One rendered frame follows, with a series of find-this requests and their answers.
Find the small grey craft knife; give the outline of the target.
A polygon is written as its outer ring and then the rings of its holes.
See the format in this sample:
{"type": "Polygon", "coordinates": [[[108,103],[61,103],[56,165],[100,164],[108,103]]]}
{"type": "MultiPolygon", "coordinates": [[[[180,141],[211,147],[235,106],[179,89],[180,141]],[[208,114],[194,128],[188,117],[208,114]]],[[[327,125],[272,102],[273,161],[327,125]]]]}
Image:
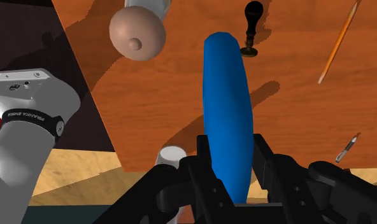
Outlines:
{"type": "Polygon", "coordinates": [[[342,150],[339,155],[335,159],[335,163],[340,163],[340,161],[343,159],[343,157],[348,153],[348,151],[352,148],[352,146],[356,143],[358,137],[360,136],[360,132],[355,134],[350,142],[345,146],[344,150],[342,150]]]}

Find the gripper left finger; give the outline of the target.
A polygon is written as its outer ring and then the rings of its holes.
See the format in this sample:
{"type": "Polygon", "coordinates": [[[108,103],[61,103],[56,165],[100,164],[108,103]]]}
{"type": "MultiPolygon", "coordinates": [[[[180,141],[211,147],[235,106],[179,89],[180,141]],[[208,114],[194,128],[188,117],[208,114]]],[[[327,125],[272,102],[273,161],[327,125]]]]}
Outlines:
{"type": "Polygon", "coordinates": [[[195,224],[231,224],[236,208],[211,168],[210,141],[197,136],[197,155],[180,160],[179,168],[151,168],[93,224],[166,224],[178,209],[190,205],[195,224]]]}

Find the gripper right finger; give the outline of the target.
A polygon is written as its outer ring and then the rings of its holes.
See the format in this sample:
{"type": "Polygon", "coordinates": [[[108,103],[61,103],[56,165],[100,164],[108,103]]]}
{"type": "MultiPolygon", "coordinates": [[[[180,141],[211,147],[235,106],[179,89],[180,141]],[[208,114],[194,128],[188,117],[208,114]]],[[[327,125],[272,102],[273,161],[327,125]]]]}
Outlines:
{"type": "Polygon", "coordinates": [[[377,224],[377,187],[325,161],[307,168],[253,136],[252,169],[287,224],[377,224]]]}

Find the white cylinder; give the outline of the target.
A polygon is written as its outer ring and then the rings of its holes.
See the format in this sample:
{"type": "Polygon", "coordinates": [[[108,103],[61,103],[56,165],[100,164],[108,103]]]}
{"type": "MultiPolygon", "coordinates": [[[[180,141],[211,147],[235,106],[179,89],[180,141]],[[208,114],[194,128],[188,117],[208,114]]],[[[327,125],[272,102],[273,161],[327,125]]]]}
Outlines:
{"type": "Polygon", "coordinates": [[[176,169],[179,167],[180,160],[186,157],[187,154],[184,149],[179,146],[166,146],[162,148],[155,161],[156,165],[167,164],[172,165],[176,169]]]}

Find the white jar with beige lid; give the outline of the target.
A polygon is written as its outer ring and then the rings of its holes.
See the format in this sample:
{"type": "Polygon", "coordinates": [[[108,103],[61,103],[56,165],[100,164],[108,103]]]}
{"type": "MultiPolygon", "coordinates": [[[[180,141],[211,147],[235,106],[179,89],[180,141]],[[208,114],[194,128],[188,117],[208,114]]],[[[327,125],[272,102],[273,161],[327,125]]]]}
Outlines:
{"type": "Polygon", "coordinates": [[[171,0],[125,0],[110,20],[110,40],[124,57],[146,61],[156,57],[166,42],[163,24],[171,0]]]}

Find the black stamp with brass base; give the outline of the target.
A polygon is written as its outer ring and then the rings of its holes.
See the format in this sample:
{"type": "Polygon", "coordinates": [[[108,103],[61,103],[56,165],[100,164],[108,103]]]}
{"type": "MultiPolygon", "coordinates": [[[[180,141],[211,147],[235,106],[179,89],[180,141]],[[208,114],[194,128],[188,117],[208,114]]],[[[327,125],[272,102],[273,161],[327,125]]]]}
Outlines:
{"type": "Polygon", "coordinates": [[[253,45],[254,37],[257,33],[256,26],[263,12],[263,5],[259,1],[250,1],[245,7],[245,17],[248,28],[246,30],[245,47],[240,49],[243,57],[255,57],[258,54],[258,51],[253,47],[253,45]]]}

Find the blue elongated rounded object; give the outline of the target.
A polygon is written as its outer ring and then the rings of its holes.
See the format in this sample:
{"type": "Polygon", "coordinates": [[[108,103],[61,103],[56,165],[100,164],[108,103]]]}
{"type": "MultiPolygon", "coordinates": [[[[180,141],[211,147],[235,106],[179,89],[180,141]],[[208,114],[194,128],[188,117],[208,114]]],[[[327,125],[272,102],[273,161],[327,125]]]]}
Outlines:
{"type": "Polygon", "coordinates": [[[253,114],[237,40],[216,32],[204,41],[203,119],[213,171],[230,198],[244,204],[253,158],[253,114]]]}

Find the orange pencil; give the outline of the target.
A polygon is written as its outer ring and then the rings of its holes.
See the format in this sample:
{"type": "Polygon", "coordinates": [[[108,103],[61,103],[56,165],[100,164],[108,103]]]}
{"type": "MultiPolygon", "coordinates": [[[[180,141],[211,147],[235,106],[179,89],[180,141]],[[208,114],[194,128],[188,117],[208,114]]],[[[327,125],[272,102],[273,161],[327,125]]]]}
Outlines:
{"type": "Polygon", "coordinates": [[[350,12],[349,12],[341,30],[340,30],[340,33],[339,33],[339,35],[336,39],[336,42],[335,42],[334,46],[332,47],[331,53],[329,55],[329,58],[327,59],[325,67],[324,67],[324,69],[323,69],[323,71],[322,71],[322,73],[321,73],[321,75],[320,75],[320,77],[317,81],[318,84],[321,84],[323,82],[324,78],[326,77],[326,75],[327,75],[327,73],[328,73],[328,71],[331,67],[331,64],[332,64],[332,62],[333,62],[333,60],[334,60],[334,58],[335,58],[335,56],[336,56],[336,54],[339,50],[339,47],[341,46],[343,39],[344,39],[344,37],[345,37],[349,27],[350,27],[350,24],[351,24],[355,14],[356,14],[356,11],[358,10],[358,7],[359,7],[361,1],[362,0],[356,0],[354,5],[350,9],[350,12]]]}

